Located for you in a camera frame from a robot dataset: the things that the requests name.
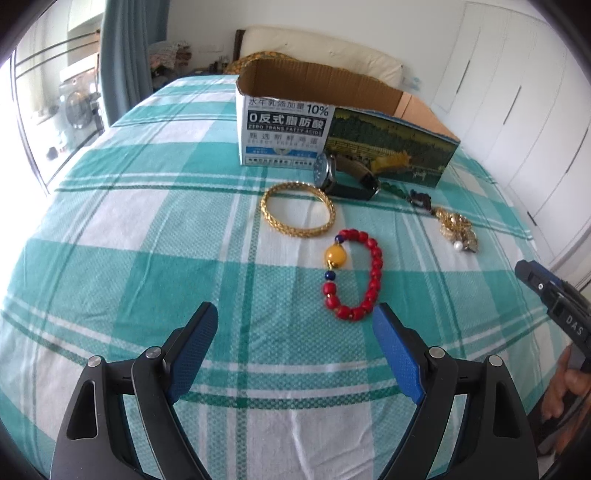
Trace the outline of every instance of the red bead bracelet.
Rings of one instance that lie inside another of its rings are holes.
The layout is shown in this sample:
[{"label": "red bead bracelet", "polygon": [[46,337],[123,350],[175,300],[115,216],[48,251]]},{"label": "red bead bracelet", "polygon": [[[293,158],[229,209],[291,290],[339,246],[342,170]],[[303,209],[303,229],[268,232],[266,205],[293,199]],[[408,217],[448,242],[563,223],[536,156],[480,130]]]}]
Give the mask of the red bead bracelet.
[{"label": "red bead bracelet", "polygon": [[[347,260],[347,252],[341,245],[345,240],[351,240],[364,244],[371,252],[372,268],[369,272],[369,285],[365,292],[365,297],[358,307],[350,308],[347,305],[341,305],[340,300],[336,294],[336,278],[335,268],[341,267]],[[341,320],[353,320],[354,322],[361,320],[366,314],[374,309],[374,303],[378,299],[380,288],[382,284],[382,249],[378,247],[375,239],[370,238],[366,232],[359,232],[355,229],[341,230],[335,237],[333,245],[328,247],[324,253],[324,259],[328,265],[328,270],[324,274],[327,280],[322,285],[322,293],[326,296],[324,304],[329,310],[334,311],[336,317]]]}]

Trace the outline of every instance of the headboard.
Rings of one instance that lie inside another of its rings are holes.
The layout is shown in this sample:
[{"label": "headboard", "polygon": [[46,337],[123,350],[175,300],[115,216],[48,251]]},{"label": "headboard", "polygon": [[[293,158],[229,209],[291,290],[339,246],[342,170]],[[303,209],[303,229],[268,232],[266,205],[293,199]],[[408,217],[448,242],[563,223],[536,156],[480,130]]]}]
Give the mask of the headboard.
[{"label": "headboard", "polygon": [[236,30],[233,61],[260,51],[276,51],[297,60],[344,68],[394,88],[400,88],[402,83],[402,63],[373,48],[305,30],[266,26]]}]

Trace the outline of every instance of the leather watch strap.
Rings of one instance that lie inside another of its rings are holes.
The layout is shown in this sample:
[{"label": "leather watch strap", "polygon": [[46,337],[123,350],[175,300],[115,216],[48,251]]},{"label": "leather watch strap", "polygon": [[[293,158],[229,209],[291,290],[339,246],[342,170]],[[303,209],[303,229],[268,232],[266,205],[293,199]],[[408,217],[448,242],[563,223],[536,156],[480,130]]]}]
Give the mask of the leather watch strap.
[{"label": "leather watch strap", "polygon": [[378,179],[361,162],[350,160],[343,155],[335,156],[337,171],[351,175],[363,187],[358,189],[346,185],[334,185],[331,194],[359,200],[369,200],[379,189]]}]

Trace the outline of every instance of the yellow cloth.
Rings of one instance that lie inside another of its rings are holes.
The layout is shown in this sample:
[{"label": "yellow cloth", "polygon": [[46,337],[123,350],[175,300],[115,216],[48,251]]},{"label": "yellow cloth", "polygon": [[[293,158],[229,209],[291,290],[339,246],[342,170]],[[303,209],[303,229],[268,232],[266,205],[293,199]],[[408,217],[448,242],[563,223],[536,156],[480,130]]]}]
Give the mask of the yellow cloth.
[{"label": "yellow cloth", "polygon": [[276,51],[259,51],[244,58],[238,59],[237,61],[233,61],[223,72],[225,75],[240,75],[240,72],[246,65],[248,65],[253,60],[258,59],[297,60],[294,57],[290,57],[284,53],[277,53]]}]

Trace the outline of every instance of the curtain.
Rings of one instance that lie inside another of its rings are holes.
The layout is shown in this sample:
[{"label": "curtain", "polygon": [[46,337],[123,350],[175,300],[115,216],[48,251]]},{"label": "curtain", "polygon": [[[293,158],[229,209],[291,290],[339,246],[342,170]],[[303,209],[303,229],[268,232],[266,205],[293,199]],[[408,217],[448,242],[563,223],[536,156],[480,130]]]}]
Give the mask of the curtain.
[{"label": "curtain", "polygon": [[166,40],[170,0],[107,0],[99,78],[108,125],[152,94],[148,43]]}]

